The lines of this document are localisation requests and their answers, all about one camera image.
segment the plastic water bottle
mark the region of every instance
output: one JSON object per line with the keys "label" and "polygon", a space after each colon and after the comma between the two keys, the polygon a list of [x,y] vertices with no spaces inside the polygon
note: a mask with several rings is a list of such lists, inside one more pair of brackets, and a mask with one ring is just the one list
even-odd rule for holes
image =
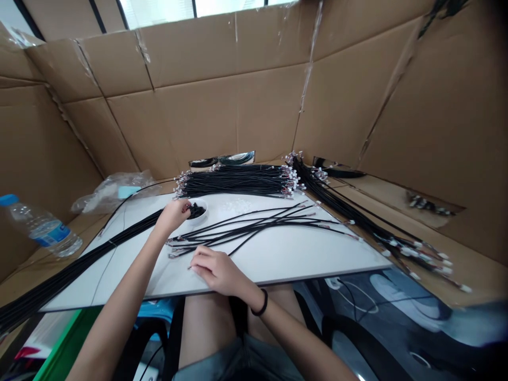
{"label": "plastic water bottle", "polygon": [[7,209],[12,226],[21,230],[40,246],[57,257],[75,253],[83,240],[59,219],[44,209],[20,203],[16,195],[0,197],[0,206]]}

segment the black hair tie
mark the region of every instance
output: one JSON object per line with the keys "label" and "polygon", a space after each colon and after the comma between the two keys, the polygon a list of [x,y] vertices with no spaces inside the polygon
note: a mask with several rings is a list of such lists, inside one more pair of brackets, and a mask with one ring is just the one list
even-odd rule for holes
{"label": "black hair tie", "polygon": [[264,312],[266,311],[266,306],[268,305],[268,293],[266,292],[266,290],[264,288],[262,288],[261,291],[263,291],[263,293],[265,294],[265,303],[263,304],[263,308],[259,312],[254,312],[251,309],[252,315],[254,315],[254,316],[261,316],[261,315],[263,315]]}

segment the hand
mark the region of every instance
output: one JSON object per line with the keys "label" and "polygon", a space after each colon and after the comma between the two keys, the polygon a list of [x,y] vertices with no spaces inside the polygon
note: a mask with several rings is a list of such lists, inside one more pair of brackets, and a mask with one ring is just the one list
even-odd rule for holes
{"label": "hand", "polygon": [[263,292],[240,271],[226,253],[198,246],[190,262],[190,268],[201,276],[212,290],[226,296],[237,296],[254,307],[255,311],[263,306]]}
{"label": "hand", "polygon": [[187,199],[171,201],[159,216],[154,230],[164,235],[165,239],[168,238],[171,233],[190,217],[190,206],[191,203]]}

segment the small white bowl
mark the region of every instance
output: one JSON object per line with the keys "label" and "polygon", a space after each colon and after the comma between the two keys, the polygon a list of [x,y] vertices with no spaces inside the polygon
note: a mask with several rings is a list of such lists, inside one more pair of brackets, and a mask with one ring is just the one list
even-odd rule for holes
{"label": "small white bowl", "polygon": [[205,208],[205,212],[202,215],[192,220],[187,220],[188,224],[191,226],[201,225],[208,218],[208,204],[202,198],[190,198],[189,202],[193,205],[196,203],[197,206]]}

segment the window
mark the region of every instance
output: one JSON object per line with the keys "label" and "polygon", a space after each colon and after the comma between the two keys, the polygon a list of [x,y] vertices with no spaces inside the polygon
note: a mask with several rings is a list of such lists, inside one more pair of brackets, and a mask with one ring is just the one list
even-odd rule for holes
{"label": "window", "polygon": [[34,35],[23,14],[14,3],[14,0],[0,0],[0,11],[0,20],[6,26],[16,28],[26,34]]}
{"label": "window", "polygon": [[196,0],[196,13],[198,17],[203,17],[260,8],[264,5],[265,0]]}
{"label": "window", "polygon": [[120,0],[129,29],[291,2],[294,0]]}
{"label": "window", "polygon": [[129,29],[192,19],[192,0],[120,0]]}

